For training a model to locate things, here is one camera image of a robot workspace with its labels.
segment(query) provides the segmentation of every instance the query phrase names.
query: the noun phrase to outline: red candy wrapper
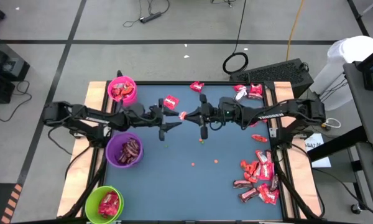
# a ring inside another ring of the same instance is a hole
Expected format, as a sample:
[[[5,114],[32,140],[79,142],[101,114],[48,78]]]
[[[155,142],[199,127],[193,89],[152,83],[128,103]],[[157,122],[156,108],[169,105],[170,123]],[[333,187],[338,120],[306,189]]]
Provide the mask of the red candy wrapper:
[[[253,83],[250,84],[250,92],[258,95],[262,95],[262,85],[254,85]]]
[[[199,81],[196,81],[190,85],[190,88],[191,90],[195,92],[201,93],[201,90],[203,89],[204,85],[205,85],[204,83],[200,83]]]
[[[259,158],[261,164],[265,164],[268,161],[268,158],[264,155],[262,151],[256,150],[256,155]]]
[[[258,166],[259,166],[259,161],[253,161],[253,163],[251,164],[251,167],[249,169],[250,175],[254,174],[254,171],[257,170]]]
[[[243,173],[243,177],[245,180],[252,182],[252,183],[257,183],[258,178],[251,176],[248,172]]]
[[[268,139],[266,137],[263,137],[263,136],[261,136],[259,134],[253,134],[251,136],[251,138],[254,139],[254,140],[256,140],[256,141],[259,141],[259,142],[267,142],[268,141]]]
[[[233,86],[232,88],[234,88],[235,91],[241,91],[241,90],[245,90],[246,86],[244,86],[244,85],[236,85],[236,86]]]
[[[175,98],[175,97],[172,96],[172,95],[168,95],[168,96],[166,97],[166,99],[164,99],[163,104],[164,104],[166,107],[170,108],[171,110],[174,110],[175,107],[178,105],[179,102],[180,102],[179,99]]]
[[[272,163],[261,164],[260,180],[271,180],[272,178]]]
[[[274,190],[273,192],[268,192],[267,198],[268,198],[268,202],[266,202],[266,203],[271,203],[272,205],[276,205],[276,202],[279,198],[279,190]]]
[[[178,115],[178,117],[179,117],[181,120],[184,120],[186,115],[187,115],[187,112],[183,111],[183,112],[180,113],[180,115]]]
[[[236,95],[234,96],[234,100],[240,101],[243,98],[243,96],[247,96],[246,89],[242,89],[241,91],[239,91],[238,93],[236,93]]]
[[[259,194],[258,190],[253,188],[243,194],[238,195],[243,203],[246,203],[248,200],[252,199],[254,196]]]
[[[267,156],[268,162],[272,162],[272,153],[271,153],[271,150],[265,150],[265,155]]]
[[[115,191],[108,192],[104,198],[102,198],[101,203],[99,203],[98,213],[103,217],[115,216],[119,210],[119,196]]]
[[[261,171],[261,164],[257,166],[257,169],[254,171],[252,176],[258,179],[260,177],[260,171]]]
[[[258,188],[258,191],[260,192],[260,198],[265,202],[265,203],[270,203],[270,197],[268,195],[269,190],[268,190],[268,185],[267,184],[262,184]]]

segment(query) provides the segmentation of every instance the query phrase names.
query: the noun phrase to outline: black metal frame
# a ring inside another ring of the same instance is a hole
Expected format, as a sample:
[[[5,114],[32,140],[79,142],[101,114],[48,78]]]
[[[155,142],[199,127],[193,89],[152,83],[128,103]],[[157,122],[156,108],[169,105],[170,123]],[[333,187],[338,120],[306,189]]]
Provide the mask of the black metal frame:
[[[109,82],[110,81],[107,81],[106,82],[106,88],[108,87],[109,85]],[[136,81],[136,85],[191,85],[191,83],[193,83],[194,81]],[[245,85],[246,83],[245,82],[229,82],[229,81],[201,81],[203,82],[205,85]],[[271,96],[272,96],[272,101],[273,101],[273,104],[277,103],[277,100],[276,100],[276,97],[275,97],[275,88],[274,88],[274,85],[271,84],[273,82],[264,82],[264,83],[261,83],[263,84],[263,86],[266,86],[270,91],[271,91]],[[263,102],[264,102],[264,105],[265,106],[268,106],[268,101],[267,101],[267,94],[265,91],[263,91]],[[105,102],[103,102],[103,107],[107,107],[107,103],[108,101],[106,101],[106,104],[104,105]],[[117,107],[117,103],[114,101],[113,104],[112,104],[112,108],[111,108],[111,111],[115,111]],[[281,124],[280,122],[280,118],[277,118],[277,123],[278,124]],[[267,123],[270,128],[272,127],[272,124],[270,122]],[[286,174],[287,174],[287,177],[290,179],[290,182],[294,185],[293,183],[293,179],[292,179],[292,172],[291,172],[291,168],[290,168],[290,163],[288,161],[288,156],[287,156],[287,152],[286,151],[283,151],[282,152],[283,155],[285,157],[284,161],[285,161],[285,171],[286,171]],[[105,180],[105,177],[106,175],[104,174],[100,180],[99,180],[99,186],[102,186],[104,184],[104,180]],[[282,210],[282,218],[283,220],[286,220],[288,219],[288,214],[287,214],[287,209],[286,209],[286,204],[285,204],[285,196],[284,196],[284,193],[283,193],[283,188],[279,187],[279,190],[280,190],[280,207],[281,207],[281,210]],[[292,199],[292,205],[293,205],[293,215],[294,217],[297,217],[297,218],[300,218],[300,212],[299,212],[299,209],[298,209],[298,206],[296,204],[296,202],[294,201],[294,199]]]

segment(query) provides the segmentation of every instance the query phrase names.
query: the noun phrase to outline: small red candy piece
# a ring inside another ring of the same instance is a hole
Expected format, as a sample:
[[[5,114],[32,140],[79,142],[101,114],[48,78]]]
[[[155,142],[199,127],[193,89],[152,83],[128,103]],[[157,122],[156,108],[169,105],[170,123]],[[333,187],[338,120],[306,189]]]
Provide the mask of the small red candy piece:
[[[242,160],[241,161],[241,167],[242,167],[242,169],[245,170],[246,166],[247,166],[247,162],[245,160]]]
[[[167,95],[166,99],[164,99],[164,101],[163,101],[163,104],[166,107],[170,108],[171,110],[174,110],[179,102],[180,102],[180,100],[175,98],[174,96]]]
[[[248,178],[248,181],[250,181],[252,183],[257,183],[259,180],[256,177],[250,177],[250,178]]]
[[[187,112],[183,111],[180,113],[180,115],[178,116],[181,120],[184,120],[185,119],[185,116],[187,115]]]
[[[258,124],[259,124],[259,123],[256,122],[256,123],[254,123],[254,124],[250,124],[249,127],[250,127],[250,128],[254,128],[254,127],[256,127]]]
[[[235,91],[241,91],[241,90],[247,89],[246,86],[244,85],[236,85],[236,86],[233,86],[233,88]]]
[[[204,85],[205,85],[204,83],[200,83],[199,81],[196,81],[190,85],[190,88],[191,90],[195,92],[201,93],[201,90],[203,89]]]
[[[268,139],[266,137],[263,137],[263,136],[261,136],[259,134],[253,134],[251,136],[251,138],[254,139],[254,140],[256,140],[256,141],[259,141],[259,142],[267,142],[268,141]]]
[[[243,173],[243,177],[244,177],[246,180],[249,180],[249,178],[251,178],[251,175],[250,175],[248,172],[245,172],[245,173]]]

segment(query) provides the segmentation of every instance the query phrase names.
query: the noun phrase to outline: black cable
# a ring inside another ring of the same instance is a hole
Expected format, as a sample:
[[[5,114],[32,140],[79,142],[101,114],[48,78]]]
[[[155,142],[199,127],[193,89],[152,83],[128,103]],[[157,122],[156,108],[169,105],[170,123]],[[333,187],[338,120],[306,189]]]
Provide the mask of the black cable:
[[[54,140],[54,139],[51,137],[51,132],[54,131],[55,129],[59,128],[59,127],[62,127],[62,124],[57,125],[57,126],[54,126],[52,129],[50,129],[50,130],[48,131],[47,136],[48,136],[49,140],[51,140],[52,142],[54,142],[54,144],[57,145],[60,149],[62,149],[62,150],[63,150],[64,152],[66,152],[67,154],[72,155],[72,153],[68,152],[64,147],[60,146],[60,145],[58,144],[58,142],[56,142],[56,140]]]
[[[236,0],[223,0],[223,2],[214,2],[214,0],[209,0],[211,4],[230,4],[231,2],[236,2]]]
[[[148,13],[149,13],[149,15],[152,15],[152,2],[153,2],[154,0],[147,0],[147,2],[148,2]]]
[[[308,158],[308,161],[310,162],[310,167],[311,169],[312,168],[312,161],[311,161],[311,158],[310,156],[308,155],[308,153],[306,152],[306,150],[302,149],[300,146],[297,146],[296,144],[294,143],[291,143],[291,145],[295,148],[297,148],[298,150],[300,150],[302,153],[304,153],[304,155],[306,155],[306,157]],[[315,185],[315,190],[316,190],[316,194],[318,194],[318,198],[319,198],[319,201],[321,202],[321,206],[322,206],[322,213],[321,215],[319,216],[320,218],[323,218],[323,216],[325,215],[325,212],[326,212],[326,209],[325,209],[325,203],[323,203],[323,200],[322,200],[322,197],[321,197],[321,194],[319,193],[319,190],[318,188],[316,187],[316,184],[314,183]]]
[[[25,91],[21,91],[21,90],[19,89],[19,85],[20,85],[21,83],[26,83],[26,84],[27,84]],[[30,101],[30,100],[32,99],[32,95],[29,94],[29,93],[27,92],[28,89],[29,89],[29,87],[30,87],[30,83],[29,83],[28,81],[26,81],[26,80],[21,81],[21,82],[19,82],[19,83],[17,84],[16,89],[17,89],[17,91],[20,92],[20,93],[13,93],[13,95],[16,95],[16,96],[28,95],[29,98],[26,99],[25,101],[23,101],[22,103],[18,104],[18,106],[15,107],[14,111],[11,113],[11,115],[10,115],[10,117],[9,117],[8,119],[1,119],[1,118],[0,118],[0,121],[2,121],[2,122],[8,122],[8,121],[10,121],[11,118],[14,116],[15,112],[18,110],[18,108],[19,108],[21,105],[23,105],[24,103],[27,103],[28,101]]]
[[[319,97],[319,99],[321,100],[321,101],[325,101],[325,100],[327,100],[334,92],[336,92],[337,90],[339,90],[341,87],[344,87],[344,86],[346,86],[347,84],[348,84],[348,82],[345,82],[344,83],[344,81],[346,81],[346,79],[344,78],[343,80],[341,80],[341,82],[340,83],[338,83],[337,85],[335,85],[334,87],[332,87],[332,89],[330,89],[330,90],[326,90],[326,91],[324,91],[323,93],[322,93],[322,95]]]
[[[337,138],[337,137],[330,137],[330,136],[328,136],[328,135],[323,134],[320,130],[316,129],[313,125],[311,125],[311,127],[312,127],[315,131],[318,131],[320,134],[326,136],[327,138],[330,138],[330,139],[335,139],[335,138]]]
[[[86,153],[89,149],[90,149],[90,145],[87,146],[87,148],[85,150],[83,150],[81,153],[79,153],[79,155],[77,155],[75,158],[72,159],[72,161],[70,161],[66,171],[65,171],[65,180],[67,179],[67,175],[68,175],[68,171],[70,169],[70,167],[72,166],[72,164],[80,157],[82,156],[84,153]]]
[[[58,142],[56,142],[56,140],[54,140],[52,137],[51,137],[51,132],[53,132],[55,129],[59,128],[59,127],[62,127],[63,124],[65,123],[65,120],[67,119],[72,119],[74,118],[75,116],[77,116],[80,111],[82,111],[82,109],[85,108],[85,106],[81,106],[80,109],[74,114],[74,115],[69,115],[63,119],[61,119],[60,121],[58,121],[58,125],[54,126],[52,129],[50,129],[47,133],[47,137],[49,138],[49,140],[51,140],[52,142],[54,142],[54,144],[56,146],[58,146],[60,149],[62,149],[63,151],[65,151],[67,154],[71,155],[72,156],[72,153],[68,152],[64,147],[60,146]]]
[[[165,14],[168,11],[168,9],[170,9],[170,1],[169,0],[167,0],[167,8],[166,8],[166,10],[164,10],[164,12],[162,12],[162,14]]]
[[[141,0],[139,0],[139,16],[138,16],[138,19],[134,20],[134,21],[126,21],[123,23],[123,27],[125,28],[130,28],[134,25],[134,23],[138,22],[139,21],[139,18],[141,18],[142,16],[142,6],[141,6]]]
[[[247,0],[244,0],[244,4],[243,4],[243,11],[242,11],[242,18],[241,18],[241,24],[239,25],[239,32],[237,33],[237,39],[236,39],[236,45],[235,45],[235,49],[234,49],[234,52],[228,57],[225,59],[224,63],[223,63],[223,71],[225,73],[227,73],[228,75],[230,74],[233,74],[233,73],[236,73],[236,72],[243,72],[246,68],[247,68],[247,65],[249,64],[249,57],[247,56],[247,54],[243,53],[243,52],[238,52],[238,53],[235,53],[236,52],[236,49],[237,49],[237,45],[239,43],[239,36],[241,34],[241,29],[242,29],[242,23],[243,23],[243,17],[244,17],[244,10],[246,8],[246,1]],[[237,69],[233,72],[230,72],[226,69],[226,64],[228,63],[228,61],[237,56],[237,55],[242,55],[244,57],[244,65],[240,68],[240,69]]]
[[[366,210],[368,210],[369,212],[373,213],[373,209],[369,208],[361,199],[357,198],[349,189],[348,187],[341,181],[339,180],[337,177],[333,176],[332,174],[329,174],[323,170],[319,170],[319,169],[316,169],[316,168],[313,168],[313,170],[316,170],[318,172],[321,172],[321,173],[324,173],[326,175],[329,175],[331,176],[332,178],[334,178],[335,180],[337,180],[338,182],[340,182],[340,184],[343,185],[343,187],[347,190],[347,192],[351,195],[351,197],[353,197],[355,200],[357,200],[359,202],[359,205],[362,205]]]

